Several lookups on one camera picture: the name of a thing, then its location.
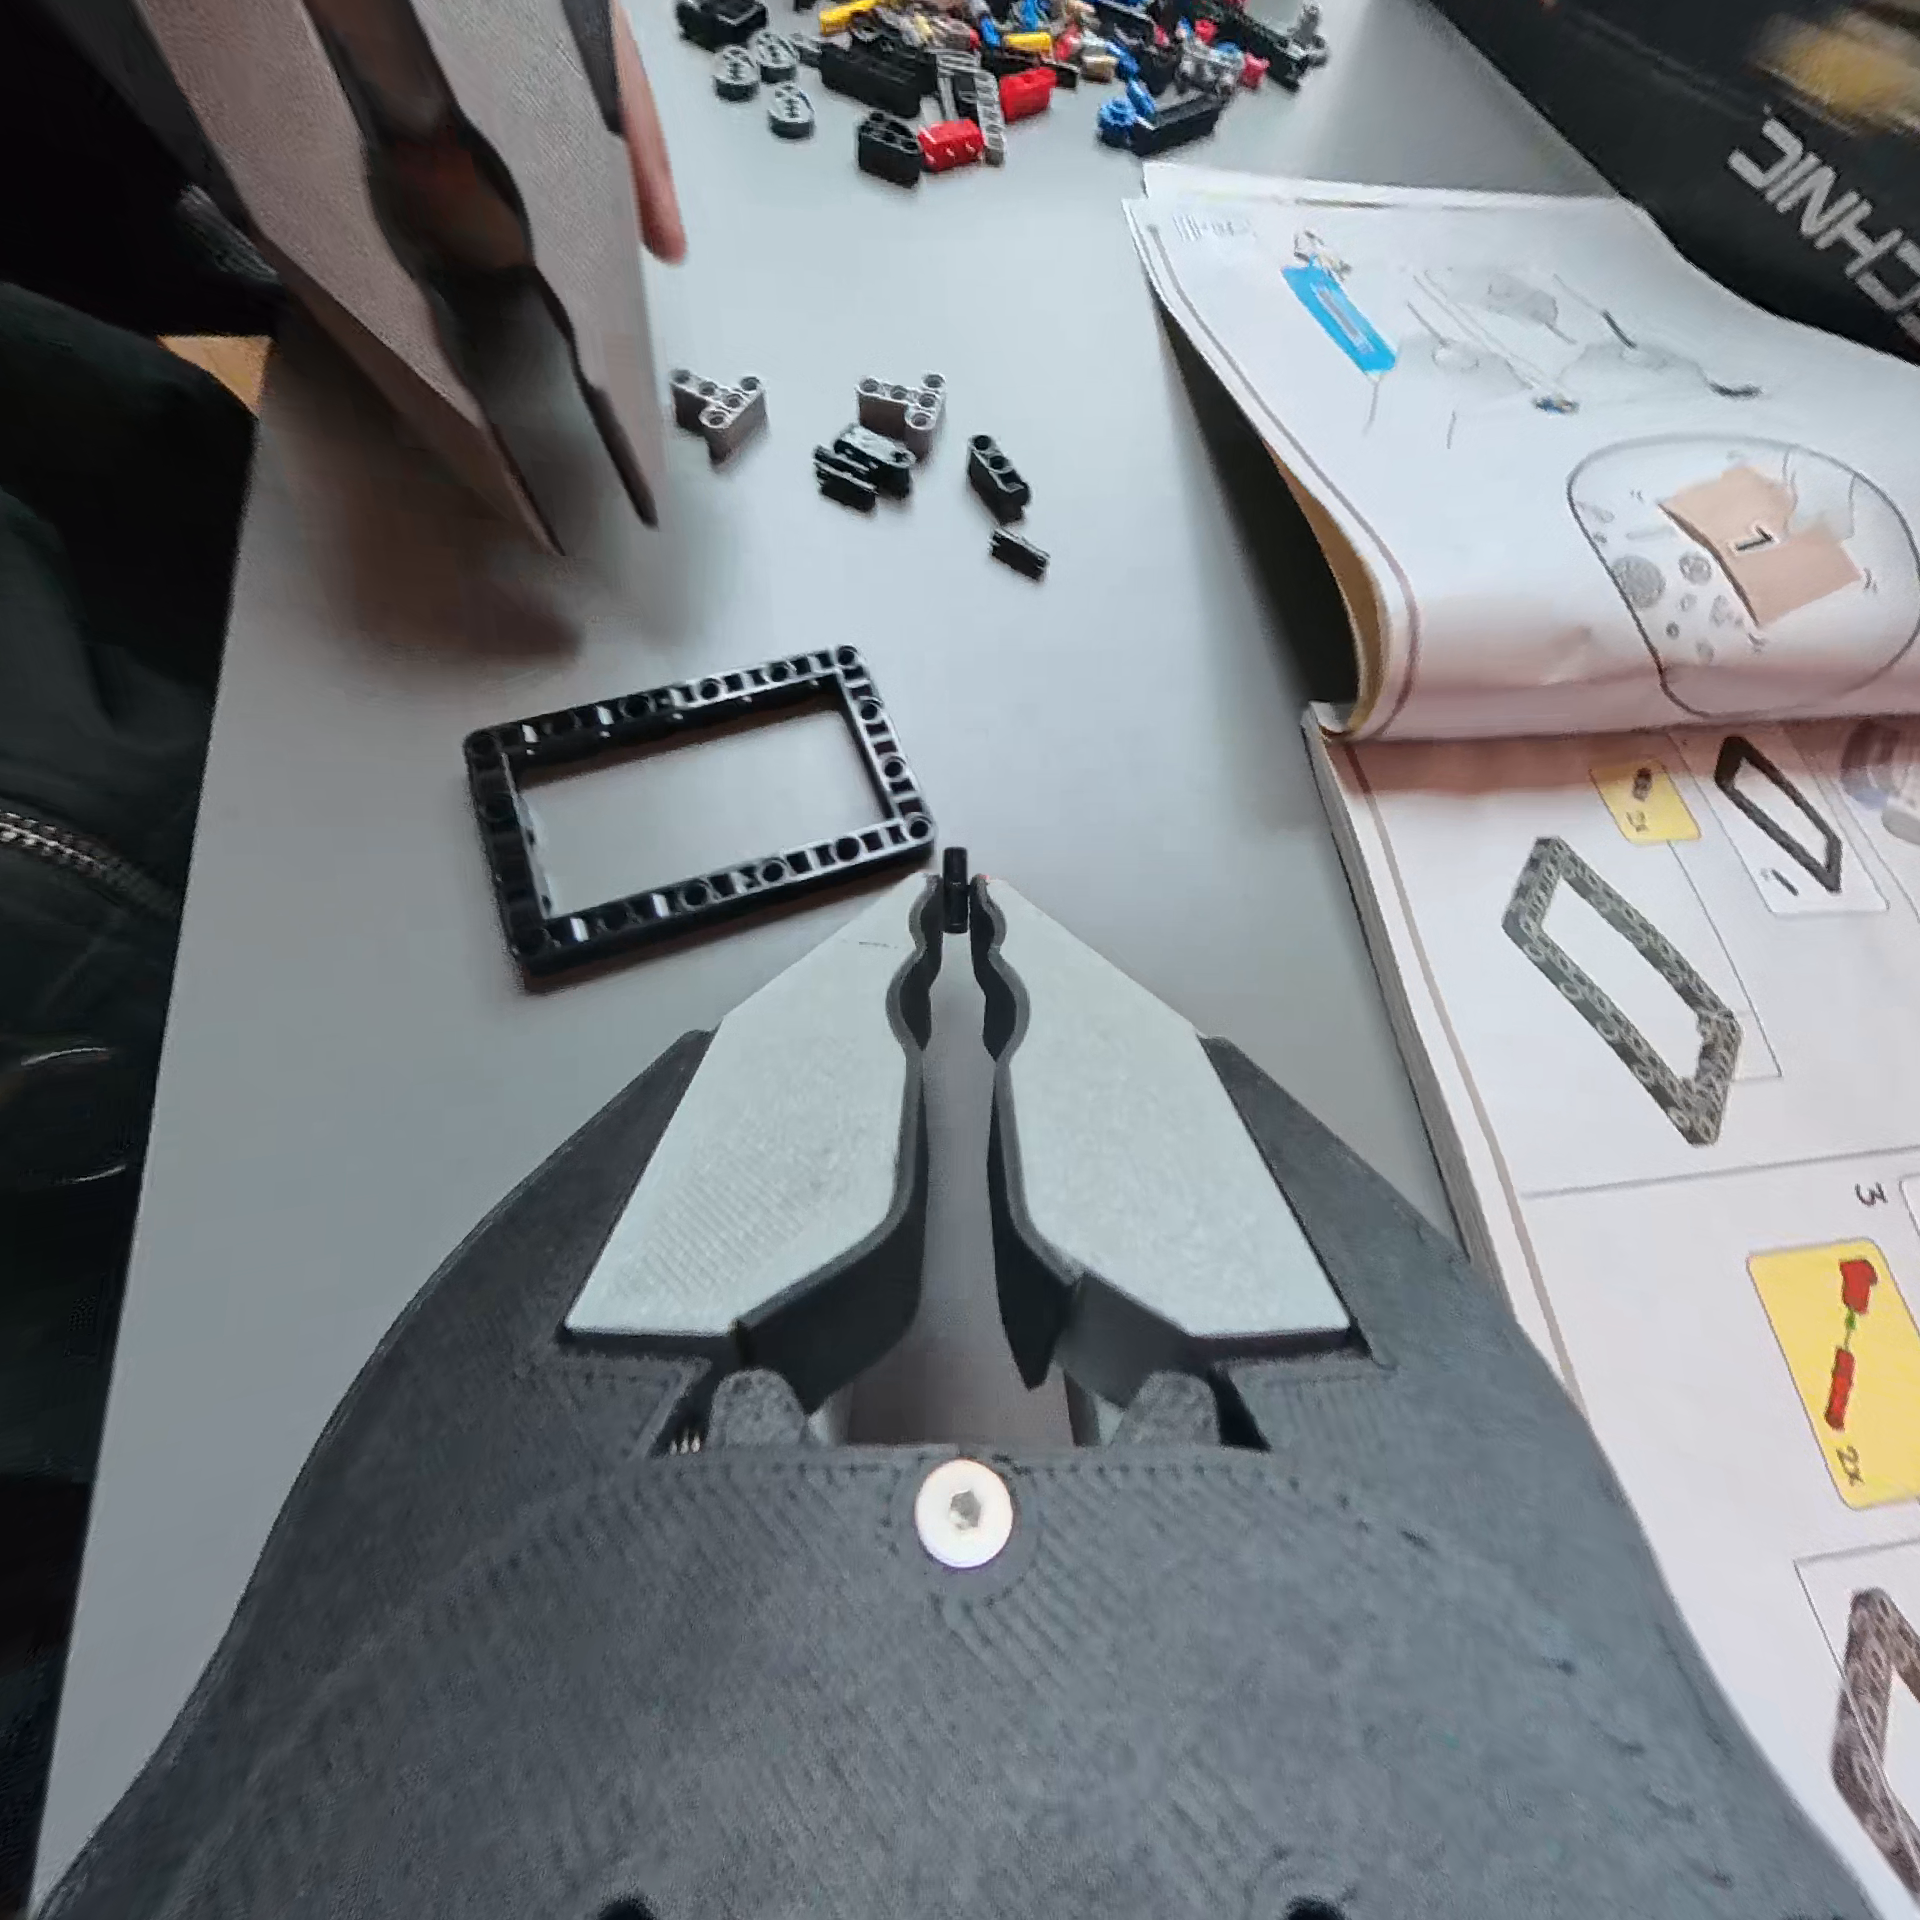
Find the black lego set box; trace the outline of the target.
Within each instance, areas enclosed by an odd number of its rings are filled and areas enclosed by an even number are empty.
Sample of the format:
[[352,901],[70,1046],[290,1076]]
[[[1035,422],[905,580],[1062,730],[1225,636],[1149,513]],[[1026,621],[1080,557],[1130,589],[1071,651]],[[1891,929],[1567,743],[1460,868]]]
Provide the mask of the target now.
[[1698,269],[1919,359],[1914,2],[1440,2]]

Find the black lego frame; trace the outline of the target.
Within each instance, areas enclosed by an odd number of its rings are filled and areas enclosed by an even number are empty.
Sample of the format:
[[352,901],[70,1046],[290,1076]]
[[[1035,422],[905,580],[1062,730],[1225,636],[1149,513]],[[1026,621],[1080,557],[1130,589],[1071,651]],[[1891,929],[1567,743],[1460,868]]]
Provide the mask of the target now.
[[[538,778],[707,749],[726,733],[789,724],[815,708],[846,735],[876,805],[872,821],[789,830],[749,857],[559,904],[531,802]],[[864,654],[846,642],[480,729],[463,740],[463,764],[501,939],[528,989],[897,876],[941,843],[897,719]]]

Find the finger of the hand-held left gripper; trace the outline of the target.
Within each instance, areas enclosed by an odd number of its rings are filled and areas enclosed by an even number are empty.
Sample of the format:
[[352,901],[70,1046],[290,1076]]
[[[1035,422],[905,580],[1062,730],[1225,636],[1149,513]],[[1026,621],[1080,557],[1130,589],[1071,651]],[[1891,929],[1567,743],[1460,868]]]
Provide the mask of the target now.
[[601,444],[646,526],[661,523],[662,418],[644,231],[610,2],[449,2],[433,47],[452,108],[502,169],[526,271],[567,344]]
[[557,555],[382,227],[362,126],[307,4],[140,2],[137,14],[282,282],[452,478]]

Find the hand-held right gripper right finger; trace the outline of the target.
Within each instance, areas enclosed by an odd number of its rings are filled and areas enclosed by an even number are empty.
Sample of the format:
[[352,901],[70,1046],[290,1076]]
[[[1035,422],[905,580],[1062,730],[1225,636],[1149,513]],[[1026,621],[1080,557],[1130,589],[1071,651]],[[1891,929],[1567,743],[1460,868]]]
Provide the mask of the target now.
[[1351,1310],[1204,1037],[1006,881],[972,881],[996,1304],[1028,1387],[1328,1353]]

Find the person's left hand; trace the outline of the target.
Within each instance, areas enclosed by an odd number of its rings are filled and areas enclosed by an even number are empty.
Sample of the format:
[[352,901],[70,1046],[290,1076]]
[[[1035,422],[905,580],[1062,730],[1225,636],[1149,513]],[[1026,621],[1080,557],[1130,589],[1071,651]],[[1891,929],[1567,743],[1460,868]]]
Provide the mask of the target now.
[[632,174],[641,242],[644,253],[674,269],[687,259],[689,236],[656,94],[621,2],[609,4],[609,21],[618,125]]

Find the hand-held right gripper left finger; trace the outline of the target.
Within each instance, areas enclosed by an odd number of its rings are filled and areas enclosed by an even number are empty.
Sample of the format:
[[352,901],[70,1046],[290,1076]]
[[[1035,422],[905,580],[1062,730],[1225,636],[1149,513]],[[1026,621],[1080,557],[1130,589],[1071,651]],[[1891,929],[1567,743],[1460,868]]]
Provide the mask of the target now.
[[592,1358],[758,1371],[824,1407],[911,1331],[941,883],[911,876],[704,1049],[564,1312]]

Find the pile of lego pieces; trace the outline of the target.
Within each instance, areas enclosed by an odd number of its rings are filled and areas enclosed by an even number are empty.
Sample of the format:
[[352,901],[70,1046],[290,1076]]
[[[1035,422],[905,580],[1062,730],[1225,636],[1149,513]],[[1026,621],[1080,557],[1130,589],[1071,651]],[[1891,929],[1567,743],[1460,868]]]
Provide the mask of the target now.
[[1228,2],[679,2],[718,101],[780,143],[824,141],[852,110],[861,174],[899,188],[1000,170],[1011,134],[1067,114],[1139,162],[1213,138],[1263,90],[1294,94],[1331,61],[1321,4],[1267,21]]

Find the grey lego piece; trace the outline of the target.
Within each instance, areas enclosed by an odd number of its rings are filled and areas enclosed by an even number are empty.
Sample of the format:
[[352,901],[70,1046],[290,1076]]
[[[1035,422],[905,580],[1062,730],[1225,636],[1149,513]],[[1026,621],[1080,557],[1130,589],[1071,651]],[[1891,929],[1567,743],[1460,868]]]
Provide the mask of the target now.
[[907,383],[864,376],[856,383],[854,401],[861,429],[900,444],[923,465],[946,418],[949,378],[942,372],[924,372]]
[[767,429],[767,387],[755,372],[729,383],[677,367],[668,397],[674,424],[707,447],[713,468],[731,465]]

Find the open instruction booklet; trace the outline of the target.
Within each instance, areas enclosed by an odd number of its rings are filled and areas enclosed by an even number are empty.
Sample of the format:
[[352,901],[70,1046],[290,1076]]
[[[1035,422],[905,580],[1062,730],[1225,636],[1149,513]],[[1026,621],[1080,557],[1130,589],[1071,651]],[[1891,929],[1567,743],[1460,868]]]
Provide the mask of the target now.
[[1460,1237],[1917,1916],[1917,370],[1613,197],[1142,185],[1355,629],[1305,729]]

